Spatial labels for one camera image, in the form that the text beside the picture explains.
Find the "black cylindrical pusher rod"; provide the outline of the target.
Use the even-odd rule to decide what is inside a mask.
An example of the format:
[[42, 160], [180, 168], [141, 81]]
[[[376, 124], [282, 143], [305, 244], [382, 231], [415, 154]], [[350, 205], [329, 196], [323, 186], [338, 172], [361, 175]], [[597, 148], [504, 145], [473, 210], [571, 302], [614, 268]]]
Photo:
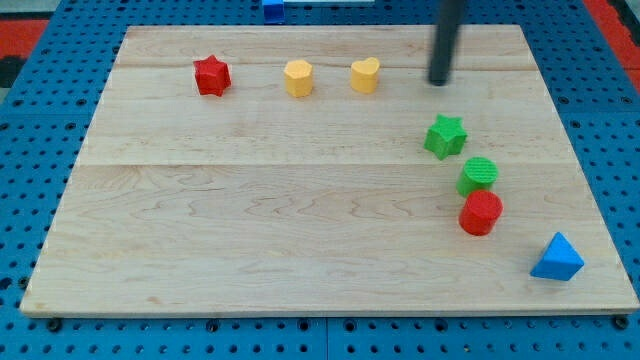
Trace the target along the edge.
[[466, 4], [466, 0], [443, 0], [441, 2], [427, 72], [427, 80], [431, 85], [444, 86], [448, 82]]

